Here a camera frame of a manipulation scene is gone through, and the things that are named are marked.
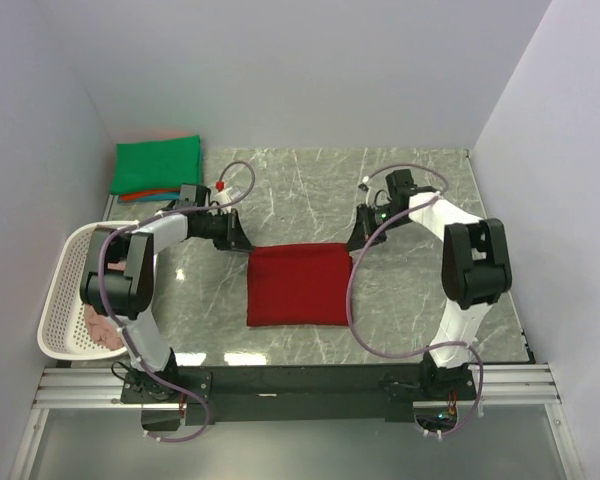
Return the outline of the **red t shirt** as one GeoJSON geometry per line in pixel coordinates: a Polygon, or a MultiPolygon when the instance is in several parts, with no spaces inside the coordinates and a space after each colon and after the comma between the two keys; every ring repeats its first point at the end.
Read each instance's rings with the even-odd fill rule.
{"type": "Polygon", "coordinates": [[[247,267],[247,326],[347,326],[352,268],[343,243],[255,248],[247,267]]]}

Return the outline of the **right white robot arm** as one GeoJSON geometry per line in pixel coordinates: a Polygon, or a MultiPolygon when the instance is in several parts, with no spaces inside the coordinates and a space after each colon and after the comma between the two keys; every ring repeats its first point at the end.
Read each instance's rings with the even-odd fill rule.
{"type": "Polygon", "coordinates": [[[446,200],[449,183],[440,189],[416,184],[413,164],[380,168],[387,201],[364,202],[346,248],[364,256],[386,241],[388,230],[410,223],[426,228],[442,243],[441,284],[444,312],[431,345],[418,350],[419,387],[440,399],[471,381],[468,360],[478,355],[474,337],[487,313],[512,285],[505,227],[496,218],[483,219],[446,200]]]}

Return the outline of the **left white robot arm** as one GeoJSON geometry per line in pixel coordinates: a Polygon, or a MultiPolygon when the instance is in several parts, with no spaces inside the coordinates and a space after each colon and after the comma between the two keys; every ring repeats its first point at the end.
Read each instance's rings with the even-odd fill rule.
{"type": "Polygon", "coordinates": [[[216,183],[217,193],[185,184],[180,197],[153,217],[117,229],[97,226],[90,238],[80,297],[115,329],[126,348],[128,389],[154,402],[183,394],[175,354],[159,333],[152,312],[156,259],[191,238],[210,240],[220,251],[249,253],[235,206],[246,194],[216,183]]]}

